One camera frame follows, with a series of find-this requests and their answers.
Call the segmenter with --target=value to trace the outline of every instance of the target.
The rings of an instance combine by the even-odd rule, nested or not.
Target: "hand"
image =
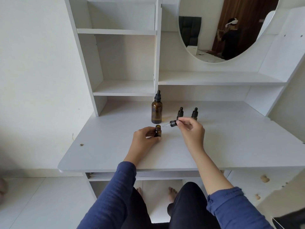
[[[179,117],[177,126],[181,130],[184,142],[191,154],[198,151],[204,151],[203,138],[205,129],[202,124],[193,118]]]
[[[131,162],[137,166],[150,148],[161,140],[161,137],[153,137],[154,132],[155,127],[145,127],[134,132],[132,144],[124,162]]]

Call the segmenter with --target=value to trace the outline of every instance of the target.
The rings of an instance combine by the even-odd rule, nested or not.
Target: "baseboard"
[[[3,178],[82,177],[82,173],[60,172],[58,169],[0,170]]]

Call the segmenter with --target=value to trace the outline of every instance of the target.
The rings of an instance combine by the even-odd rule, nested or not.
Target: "drawer knob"
[[[258,194],[255,195],[255,198],[256,198],[257,200],[260,200],[260,199],[261,199],[261,197],[260,197]]]
[[[270,179],[269,179],[269,178],[267,178],[267,176],[266,176],[266,175],[262,175],[262,176],[261,176],[261,180],[262,180],[262,182],[263,182],[263,183],[267,183],[267,182],[269,182],[269,181],[270,181]]]

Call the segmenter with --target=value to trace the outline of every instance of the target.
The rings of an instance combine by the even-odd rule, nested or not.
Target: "mirror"
[[[202,61],[230,60],[255,43],[278,1],[180,0],[178,21],[183,43]]]

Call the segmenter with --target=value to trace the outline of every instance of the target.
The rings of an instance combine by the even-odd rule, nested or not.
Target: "sleeve cuff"
[[[137,174],[137,169],[135,168],[135,165],[131,162],[121,162],[116,169],[117,172],[124,172],[124,173],[128,173],[128,172],[133,172],[134,173],[134,177]]]
[[[208,201],[207,210],[211,212],[213,215],[215,215],[215,211],[222,204],[239,195],[244,195],[242,189],[239,187],[216,191],[215,193],[209,195],[207,198]]]

